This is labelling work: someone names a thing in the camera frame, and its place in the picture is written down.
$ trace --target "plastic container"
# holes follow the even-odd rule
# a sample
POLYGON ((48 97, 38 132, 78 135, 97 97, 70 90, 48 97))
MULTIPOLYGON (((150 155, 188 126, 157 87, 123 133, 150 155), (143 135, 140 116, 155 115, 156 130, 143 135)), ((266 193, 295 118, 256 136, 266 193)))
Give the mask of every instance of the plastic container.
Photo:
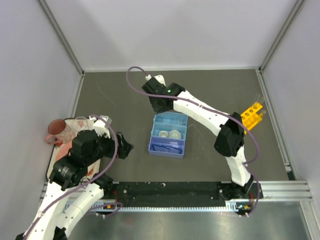
POLYGON ((188 116, 182 113, 164 112, 153 119, 148 151, 150 155, 182 159, 185 155, 188 116), (181 133, 181 139, 160 137, 161 131, 181 133))

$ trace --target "gray table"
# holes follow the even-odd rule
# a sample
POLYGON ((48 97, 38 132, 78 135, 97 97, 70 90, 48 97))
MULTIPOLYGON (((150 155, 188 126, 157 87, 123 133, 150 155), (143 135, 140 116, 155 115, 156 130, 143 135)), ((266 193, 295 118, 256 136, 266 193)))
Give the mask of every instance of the gray table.
MULTIPOLYGON (((254 70, 161 71, 168 84, 176 82, 196 98, 226 113, 242 113, 250 107, 261 88, 254 70)), ((141 72, 130 78, 137 88, 145 83, 141 72)), ((126 83, 124 72, 86 73, 75 115, 107 115, 111 126, 123 132, 134 145, 126 159, 118 159, 107 174, 121 182, 229 181, 225 158, 214 149, 216 137, 203 125, 188 118, 184 159, 150 156, 148 144, 154 113, 148 97, 140 95, 126 83)), ((261 181, 288 180, 268 114, 253 129, 261 150, 259 160, 250 166, 261 181)), ((255 147, 245 137, 245 156, 251 160, 255 147)), ((102 167, 109 159, 104 158, 102 167)))

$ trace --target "mug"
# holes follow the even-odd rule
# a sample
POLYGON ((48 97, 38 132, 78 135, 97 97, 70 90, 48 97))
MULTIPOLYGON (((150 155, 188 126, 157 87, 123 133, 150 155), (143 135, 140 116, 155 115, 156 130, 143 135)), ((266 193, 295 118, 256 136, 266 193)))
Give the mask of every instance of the mug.
POLYGON ((49 134, 45 137, 47 144, 66 144, 71 142, 76 136, 76 132, 63 119, 52 121, 48 127, 49 134), (50 138, 56 138, 55 141, 49 141, 50 138))

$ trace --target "wall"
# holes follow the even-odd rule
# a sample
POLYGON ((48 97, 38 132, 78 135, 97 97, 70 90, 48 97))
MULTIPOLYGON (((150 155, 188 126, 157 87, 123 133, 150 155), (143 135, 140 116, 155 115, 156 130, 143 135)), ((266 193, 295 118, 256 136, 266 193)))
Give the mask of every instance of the wall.
POLYGON ((66 118, 79 74, 36 0, 0 1, 0 235, 32 223, 52 146, 48 124, 66 118))
POLYGON ((296 0, 46 0, 89 71, 260 66, 296 0))
POLYGON ((296 175, 320 210, 320 1, 307 0, 265 71, 296 175))

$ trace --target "purple cable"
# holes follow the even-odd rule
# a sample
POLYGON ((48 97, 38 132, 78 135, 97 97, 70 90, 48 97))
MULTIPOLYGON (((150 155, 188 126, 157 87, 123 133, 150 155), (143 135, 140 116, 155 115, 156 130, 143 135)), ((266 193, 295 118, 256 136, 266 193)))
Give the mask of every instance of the purple cable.
MULTIPOLYGON (((149 94, 149 93, 145 93, 145 92, 143 92, 143 91, 140 91, 140 90, 136 89, 136 88, 131 84, 131 82, 130 82, 130 80, 129 80, 129 73, 130 73, 130 71, 131 71, 132 69, 139 69, 140 71, 142 71, 142 72, 144 73, 145 76, 148 76, 148 74, 147 74, 147 72, 146 72, 143 68, 141 68, 141 67, 139 67, 139 66, 129 67, 129 69, 126 71, 126 73, 125 73, 126 82, 128 83, 129 87, 132 88, 132 89, 133 89, 134 91, 136 91, 137 93, 142 94, 142 95, 145 95, 145 96, 148 96, 148 97, 182 100, 182 101, 186 101, 186 102, 188 102, 188 103, 194 104, 194 105, 196 105, 196 106, 199 106, 199 104, 198 104, 197 102, 192 101, 192 100, 187 99, 187 98, 178 97, 178 96, 167 96, 167 95, 149 94)), ((230 116, 230 115, 228 115, 228 114, 225 114, 225 113, 223 113, 223 112, 220 112, 220 111, 213 110, 213 109, 211 109, 211 108, 205 107, 205 106, 201 106, 201 108, 203 108, 203 109, 205 109, 205 110, 207 110, 207 111, 209 111, 209 112, 222 115, 222 116, 224 116, 224 117, 226 117, 226 118, 234 121, 235 123, 237 123, 240 127, 242 127, 242 128, 248 133, 248 135, 250 136, 250 138, 252 139, 252 141, 253 141, 253 143, 254 143, 254 145, 255 145, 255 149, 256 149, 255 157, 254 157, 252 160, 250 160, 250 161, 245 161, 245 162, 243 163, 244 167, 247 169, 247 171, 248 171, 248 172, 253 176, 253 178, 255 179, 256 184, 257 184, 257 188, 258 188, 258 189, 257 189, 257 190, 258 190, 258 193, 257 193, 256 202, 255 202, 255 204, 254 204, 254 206, 253 206, 253 209, 252 209, 251 212, 248 214, 248 216, 250 216, 250 215, 254 212, 254 210, 256 209, 256 207, 257 207, 257 204, 258 204, 258 201, 259 201, 259 198, 260 198, 260 195, 261 195, 261 193, 260 193, 260 190, 261 190, 261 189, 260 189, 260 185, 259 185, 259 181, 258 181, 257 177, 252 173, 252 171, 250 171, 250 170, 248 169, 248 167, 247 167, 246 165, 254 163, 254 162, 257 161, 257 159, 259 158, 260 148, 259 148, 258 142, 257 142, 257 140, 255 139, 254 135, 246 128, 246 126, 244 126, 240 121, 238 121, 238 120, 235 119, 234 117, 232 117, 232 116, 230 116)))
POLYGON ((122 209, 123 206, 124 206, 124 205, 122 204, 122 202, 119 202, 119 201, 116 201, 116 202, 106 202, 106 203, 103 204, 103 205, 94 206, 94 207, 90 208, 90 209, 88 210, 88 212, 86 213, 86 215, 96 214, 96 213, 89 212, 89 211, 94 210, 94 209, 103 208, 103 207, 106 207, 106 206, 109 206, 109 205, 121 205, 121 206, 118 207, 115 211, 109 213, 108 215, 105 215, 106 217, 111 217, 111 216, 115 215, 115 214, 116 214, 120 209, 122 209))
MULTIPOLYGON (((92 114, 91 117, 95 117, 99 120, 101 120, 102 122, 105 123, 105 125, 108 127, 108 129, 110 130, 112 136, 113 136, 113 140, 114 140, 114 154, 112 156, 111 161, 109 162, 108 166, 105 167, 105 169, 103 169, 100 173, 98 173, 95 177, 93 177, 91 180, 83 183, 82 185, 77 186, 75 189, 72 189, 71 191, 66 192, 65 194, 61 195, 60 197, 58 197, 57 199, 55 199, 54 201, 52 201, 43 211, 42 213, 45 214, 46 211, 48 211, 49 208, 51 208, 54 204, 56 204, 58 201, 60 201, 61 199, 65 198, 66 196, 78 191, 79 189, 87 186, 88 184, 92 183, 93 181, 95 181, 96 179, 100 178, 110 167, 111 165, 114 163, 116 157, 117 157, 117 152, 118 152, 118 139, 117 139, 117 135, 115 133, 115 131, 112 129, 112 127, 109 125, 109 123, 107 123, 106 120, 104 120, 102 117, 92 114)), ((27 237, 29 236, 29 234, 31 233, 31 231, 34 229, 34 227, 37 225, 37 223, 39 222, 41 216, 39 216, 30 226, 29 230, 26 232, 26 234, 23 237, 23 240, 27 240, 27 237)))

